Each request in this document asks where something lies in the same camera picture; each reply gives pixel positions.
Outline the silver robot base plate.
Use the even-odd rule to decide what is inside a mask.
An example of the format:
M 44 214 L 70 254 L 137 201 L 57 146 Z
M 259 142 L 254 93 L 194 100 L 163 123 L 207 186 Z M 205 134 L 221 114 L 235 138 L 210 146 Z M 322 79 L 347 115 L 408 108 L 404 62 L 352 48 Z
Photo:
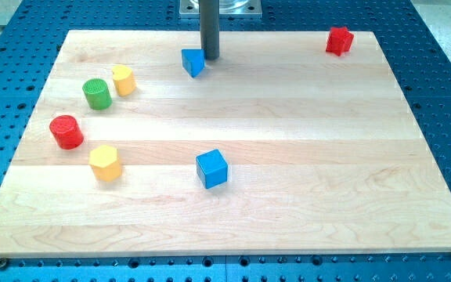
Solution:
M 219 0 L 221 18 L 261 18 L 262 0 Z M 200 15 L 198 0 L 180 0 L 179 17 L 192 19 Z

